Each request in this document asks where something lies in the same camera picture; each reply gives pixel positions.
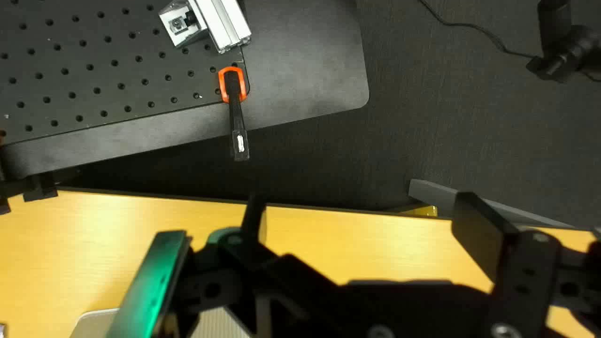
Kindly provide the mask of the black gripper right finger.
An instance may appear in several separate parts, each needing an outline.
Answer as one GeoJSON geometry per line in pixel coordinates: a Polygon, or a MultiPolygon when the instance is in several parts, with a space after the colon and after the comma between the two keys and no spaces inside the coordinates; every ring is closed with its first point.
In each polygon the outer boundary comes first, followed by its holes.
{"type": "Polygon", "coordinates": [[[451,233],[492,282],[494,293],[511,288],[507,258],[519,229],[474,192],[460,192],[451,214],[451,233]]]}

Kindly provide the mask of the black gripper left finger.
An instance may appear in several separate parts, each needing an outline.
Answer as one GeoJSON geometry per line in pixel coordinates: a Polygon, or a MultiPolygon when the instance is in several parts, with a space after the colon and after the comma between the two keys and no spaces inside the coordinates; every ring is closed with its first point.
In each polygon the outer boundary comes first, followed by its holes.
{"type": "Polygon", "coordinates": [[[162,231],[152,239],[105,338],[162,337],[188,250],[184,231],[162,231]]]}

